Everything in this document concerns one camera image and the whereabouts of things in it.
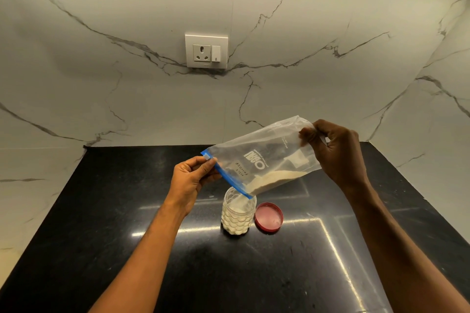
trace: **wall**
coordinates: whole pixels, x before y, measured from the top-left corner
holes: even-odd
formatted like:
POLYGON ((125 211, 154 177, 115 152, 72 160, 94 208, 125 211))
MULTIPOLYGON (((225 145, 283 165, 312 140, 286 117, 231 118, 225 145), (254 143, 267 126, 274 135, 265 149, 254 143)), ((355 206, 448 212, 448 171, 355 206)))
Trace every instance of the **wall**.
POLYGON ((0 281, 83 145, 220 143, 297 114, 367 140, 462 10, 463 0, 0 0, 0 281), (186 32, 227 34, 228 69, 186 68, 186 32))
POLYGON ((372 143, 470 242, 470 10, 391 106, 372 143))

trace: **plastic bag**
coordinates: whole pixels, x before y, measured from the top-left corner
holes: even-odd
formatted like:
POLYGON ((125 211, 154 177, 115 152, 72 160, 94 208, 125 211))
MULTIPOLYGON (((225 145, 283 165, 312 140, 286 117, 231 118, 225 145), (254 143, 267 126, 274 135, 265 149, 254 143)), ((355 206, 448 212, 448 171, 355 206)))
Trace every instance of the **plastic bag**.
POLYGON ((320 168, 311 146, 300 147, 298 132, 313 125, 299 116, 214 145, 201 153, 217 157, 215 168, 248 198, 320 168))

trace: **person's left hand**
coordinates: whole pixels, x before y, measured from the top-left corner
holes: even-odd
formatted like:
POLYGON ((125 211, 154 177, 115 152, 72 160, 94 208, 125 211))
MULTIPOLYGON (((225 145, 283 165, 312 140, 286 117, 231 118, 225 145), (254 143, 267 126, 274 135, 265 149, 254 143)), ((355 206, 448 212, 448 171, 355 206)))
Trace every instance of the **person's left hand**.
POLYGON ((206 160, 203 156, 195 156, 177 164, 164 203, 176 206, 188 215, 203 185, 222 177, 214 168, 216 162, 216 158, 206 160))

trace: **glass jar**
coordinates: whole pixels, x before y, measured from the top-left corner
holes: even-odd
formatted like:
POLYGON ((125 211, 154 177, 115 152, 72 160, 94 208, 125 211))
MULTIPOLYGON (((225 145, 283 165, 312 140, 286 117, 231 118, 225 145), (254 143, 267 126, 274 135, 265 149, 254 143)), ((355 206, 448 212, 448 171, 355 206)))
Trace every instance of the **glass jar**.
POLYGON ((230 187, 225 193, 222 204, 222 226, 233 235, 248 231, 256 210, 256 196, 248 199, 235 188, 230 187))

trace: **person's left arm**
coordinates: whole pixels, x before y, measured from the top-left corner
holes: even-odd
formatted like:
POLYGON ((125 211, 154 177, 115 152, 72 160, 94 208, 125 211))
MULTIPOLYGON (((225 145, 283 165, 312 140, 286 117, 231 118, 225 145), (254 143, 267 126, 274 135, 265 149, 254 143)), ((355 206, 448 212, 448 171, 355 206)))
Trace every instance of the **person's left arm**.
POLYGON ((215 162, 196 156, 175 166, 170 191, 156 217, 90 313, 153 312, 181 222, 202 186, 221 177, 213 168, 215 162))

